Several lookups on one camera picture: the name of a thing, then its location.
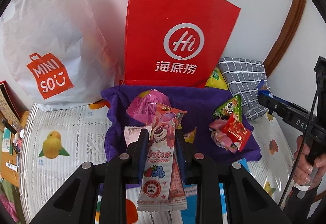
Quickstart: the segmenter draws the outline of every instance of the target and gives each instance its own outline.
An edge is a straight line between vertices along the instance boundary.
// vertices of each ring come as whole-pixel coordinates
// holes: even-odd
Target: candy wrapper
[[[243,150],[251,135],[251,131],[246,129],[234,115],[230,116],[222,132],[227,134],[239,151]]]
[[[229,119],[230,116],[235,114],[237,119],[242,122],[242,109],[241,109],[241,96],[236,95],[224,104],[219,106],[213,113],[213,118]]]
[[[221,130],[228,121],[224,119],[216,119],[209,125],[211,131],[211,138],[218,147],[229,150],[232,153],[237,152],[237,146],[232,142],[228,135]]]
[[[141,134],[141,129],[147,129],[148,134],[150,135],[152,131],[152,124],[144,127],[124,127],[123,134],[127,147],[130,143],[138,141],[139,135]]]
[[[224,77],[219,70],[219,68],[215,68],[213,72],[211,73],[211,76],[209,76],[205,86],[208,87],[214,87],[214,88],[219,88],[223,90],[228,90],[228,85],[226,84]]]
[[[185,142],[194,143],[196,133],[197,133],[197,128],[195,127],[193,131],[184,134]]]
[[[156,104],[170,105],[169,98],[157,90],[148,90],[139,94],[129,105],[127,114],[146,125],[152,124]]]
[[[148,144],[139,211],[182,210],[187,208],[176,154],[175,128],[185,111],[157,104]]]
[[[271,93],[271,91],[268,89],[268,87],[265,85],[265,80],[261,79],[260,83],[257,85],[257,95],[261,95],[264,94],[268,97],[273,98],[273,95]]]

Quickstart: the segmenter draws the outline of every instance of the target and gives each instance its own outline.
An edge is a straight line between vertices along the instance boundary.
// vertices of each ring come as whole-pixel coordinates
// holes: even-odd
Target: gray checkered cloth
[[[253,120],[265,114],[268,109],[261,106],[257,99],[256,86],[261,79],[267,78],[261,61],[238,58],[220,58],[218,68],[221,70],[226,83],[233,95],[241,95],[242,113]]]

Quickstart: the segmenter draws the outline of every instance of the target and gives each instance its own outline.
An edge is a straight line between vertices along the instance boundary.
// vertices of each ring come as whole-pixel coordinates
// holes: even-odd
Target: white paper bag
[[[119,80],[88,0],[12,0],[0,29],[10,72],[42,110],[94,103]]]

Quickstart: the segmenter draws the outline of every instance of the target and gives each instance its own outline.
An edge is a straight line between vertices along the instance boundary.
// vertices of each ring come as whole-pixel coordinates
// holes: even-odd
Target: hand
[[[297,151],[294,153],[294,159],[297,158],[298,152],[300,149],[300,145],[302,142],[302,136],[299,136],[297,138]],[[307,162],[305,155],[309,154],[309,147],[307,144],[304,144],[304,148],[302,150],[302,153],[300,155],[299,163],[297,168],[295,169],[293,180],[299,184],[299,185],[304,185],[306,183],[310,182],[310,176],[312,172],[312,166],[310,163]],[[322,177],[324,176],[326,172],[326,154],[320,155],[318,158],[315,159],[314,162],[314,167],[318,167],[318,172],[315,176],[315,178],[312,180],[311,186],[309,189],[313,189],[316,186],[318,186],[322,180]]]

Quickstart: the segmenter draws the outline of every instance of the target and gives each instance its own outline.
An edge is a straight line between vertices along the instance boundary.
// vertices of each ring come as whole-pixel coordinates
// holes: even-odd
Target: haidilao bag
[[[129,0],[126,84],[204,87],[239,12],[226,0]]]
[[[94,103],[119,80],[88,0],[12,0],[0,30],[10,72],[42,110]]]

